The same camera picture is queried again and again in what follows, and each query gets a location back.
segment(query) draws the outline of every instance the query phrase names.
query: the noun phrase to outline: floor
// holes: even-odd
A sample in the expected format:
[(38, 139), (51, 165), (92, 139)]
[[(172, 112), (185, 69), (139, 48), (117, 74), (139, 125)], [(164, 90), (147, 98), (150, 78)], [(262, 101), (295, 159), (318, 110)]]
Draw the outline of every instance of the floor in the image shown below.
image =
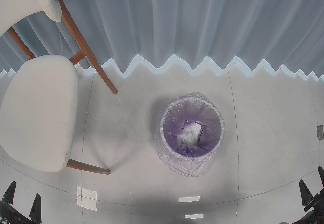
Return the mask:
[[(323, 76), (284, 66), (274, 72), (266, 62), (252, 72), (238, 61), (225, 70), (208, 60), (195, 71), (179, 59), (167, 64), (152, 72), (137, 59), (121, 74), (106, 63), (117, 95), (92, 68), (77, 66), (70, 158), (108, 167), (111, 174), (70, 168), (43, 173), (0, 147), (0, 194), (16, 181), (14, 207), (28, 216), (39, 193), (43, 223), (272, 224), (301, 218), (299, 180), (313, 195), (322, 189), (317, 168), (324, 164), (324, 141), (318, 142), (316, 126), (324, 124)], [(0, 74), (0, 103), (14, 74)], [(160, 108), (190, 92), (207, 96), (225, 122), (220, 154), (197, 178), (169, 170), (154, 140)]]

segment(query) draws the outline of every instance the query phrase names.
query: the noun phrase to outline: white seat cushion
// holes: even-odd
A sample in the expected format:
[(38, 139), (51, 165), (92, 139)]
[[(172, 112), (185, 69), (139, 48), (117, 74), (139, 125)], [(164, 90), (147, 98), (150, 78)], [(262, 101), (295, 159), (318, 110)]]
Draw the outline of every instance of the white seat cushion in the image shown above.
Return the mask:
[(28, 60), (0, 107), (0, 145), (15, 160), (57, 172), (69, 160), (78, 98), (74, 65), (59, 55)]

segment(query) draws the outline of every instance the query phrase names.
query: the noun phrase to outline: wooden chair frame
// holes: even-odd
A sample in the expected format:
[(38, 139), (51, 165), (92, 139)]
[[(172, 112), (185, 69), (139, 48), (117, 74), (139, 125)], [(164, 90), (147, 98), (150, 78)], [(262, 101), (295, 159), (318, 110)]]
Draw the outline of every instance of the wooden chair frame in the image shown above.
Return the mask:
[[(84, 57), (87, 57), (88, 60), (90, 61), (90, 63), (93, 65), (93, 67), (97, 70), (98, 74), (101, 76), (103, 81), (107, 84), (109, 89), (112, 91), (112, 93), (117, 94), (117, 89), (115, 88), (115, 86), (112, 84), (112, 82), (108, 78), (107, 74), (105, 73), (105, 71), (103, 70), (101, 65), (99, 64), (95, 55), (92, 53), (86, 40), (83, 38), (81, 32), (79, 31), (74, 20), (72, 19), (69, 11), (67, 10), (67, 7), (65, 6), (63, 0), (58, 0), (58, 1), (60, 3), (61, 9), (62, 9), (62, 20), (80, 47), (80, 50), (70, 58), (71, 62), (73, 63), (73, 65), (75, 65), (80, 60), (82, 60)], [(18, 34), (15, 32), (15, 30), (12, 27), (8, 30), (8, 33), (11, 36), (11, 38), (16, 42), (16, 44), (21, 48), (21, 50), (26, 54), (28, 59), (31, 60), (31, 59), (35, 58), (35, 55), (24, 44), (24, 42), (21, 40), (21, 38), (18, 36)], [(85, 164), (85, 163), (82, 163), (79, 161), (75, 161), (72, 159), (69, 159), (69, 161), (67, 163), (67, 167), (80, 169), (80, 170), (93, 172), (93, 173), (110, 174), (109, 169), (100, 168), (100, 167), (96, 167), (93, 165), (88, 165), (88, 164)]]

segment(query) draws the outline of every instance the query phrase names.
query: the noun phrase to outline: trash bag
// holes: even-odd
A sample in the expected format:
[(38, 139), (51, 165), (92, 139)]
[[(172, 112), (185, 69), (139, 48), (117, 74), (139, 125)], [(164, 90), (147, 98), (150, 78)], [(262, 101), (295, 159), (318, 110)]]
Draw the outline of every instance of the trash bag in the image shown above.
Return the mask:
[(198, 92), (178, 97), (159, 112), (158, 155), (176, 173), (201, 176), (215, 161), (224, 132), (223, 117), (207, 97)]

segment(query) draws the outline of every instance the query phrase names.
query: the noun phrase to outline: curtain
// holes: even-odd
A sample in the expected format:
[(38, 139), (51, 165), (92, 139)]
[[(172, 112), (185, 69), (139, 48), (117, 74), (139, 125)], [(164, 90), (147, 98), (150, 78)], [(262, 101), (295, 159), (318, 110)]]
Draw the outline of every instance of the curtain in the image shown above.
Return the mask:
[[(324, 73), (324, 0), (64, 0), (100, 64), (124, 72), (136, 54), (155, 68), (172, 54), (192, 69), (209, 56), (221, 68), (238, 56), (253, 70), (265, 59), (309, 75)], [(43, 13), (14, 29), (36, 55), (71, 57), (79, 47), (63, 23)], [(27, 60), (6, 33), (0, 71)], [(81, 66), (89, 67), (83, 59)]]

